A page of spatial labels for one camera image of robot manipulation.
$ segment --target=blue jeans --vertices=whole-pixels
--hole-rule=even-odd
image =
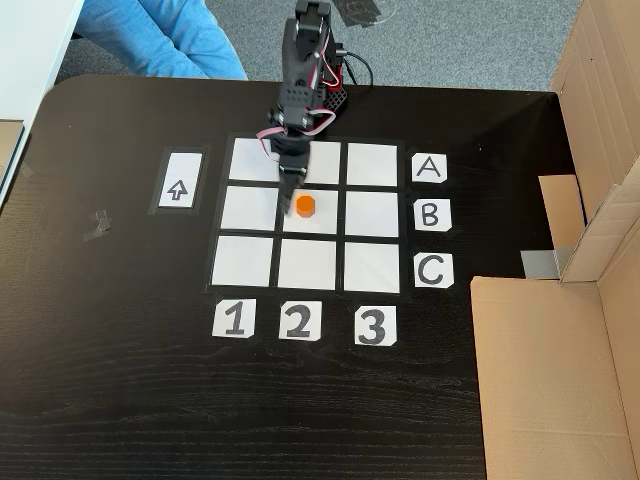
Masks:
[[[204,0],[85,0],[75,31],[134,75],[247,78]]]

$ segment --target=label card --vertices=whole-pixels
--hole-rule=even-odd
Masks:
[[[280,335],[283,340],[315,342],[320,339],[322,302],[286,302],[280,310]]]
[[[451,230],[451,201],[448,199],[419,199],[413,204],[416,230],[448,232]]]
[[[193,208],[201,164],[202,153],[172,153],[158,206]]]
[[[222,300],[213,318],[214,337],[249,338],[256,325],[255,300]]]
[[[419,253],[413,259],[415,284],[419,288],[449,288],[453,285],[453,256],[449,253]]]
[[[411,159],[411,178],[414,182],[444,182],[447,180],[447,156],[416,153]]]
[[[390,347],[397,340],[396,307],[360,307],[354,331],[356,345]]]

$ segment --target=number 1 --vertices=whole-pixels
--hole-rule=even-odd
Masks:
[[[236,303],[224,313],[227,315],[235,313],[235,318],[233,319],[233,328],[231,330],[227,330],[227,335],[244,335],[244,330],[240,328],[240,319],[242,318],[242,302]]]

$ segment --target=cardboard flap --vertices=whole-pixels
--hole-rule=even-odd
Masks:
[[[638,13],[636,4],[585,0],[557,71],[564,77],[560,105],[588,219],[640,154],[638,19],[626,17],[621,28],[619,15]],[[554,79],[554,88],[559,82]]]
[[[622,185],[614,185],[589,222],[562,275],[562,281],[597,281],[638,217],[640,162],[631,168]]]
[[[595,283],[471,284],[487,478],[637,480]]]
[[[598,281],[629,437],[640,459],[640,220]]]
[[[580,190],[575,175],[549,175],[538,179],[553,247],[575,247],[584,230]]]
[[[4,167],[9,165],[22,135],[22,122],[0,120],[0,178]]]

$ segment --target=gray tape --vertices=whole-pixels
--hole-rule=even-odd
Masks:
[[[99,210],[96,213],[89,215],[89,220],[92,222],[98,222],[98,226],[95,230],[87,232],[82,235],[82,240],[88,242],[94,238],[104,237],[111,230],[111,219],[107,216],[106,210]]]
[[[22,166],[20,167],[20,173],[23,174],[25,177],[29,178],[35,172],[31,169],[31,167],[29,167],[29,165],[27,165],[26,163],[23,163]]]
[[[347,27],[379,25],[395,16],[397,0],[333,0]]]
[[[525,250],[520,252],[527,278],[559,279],[556,255],[553,250]]]

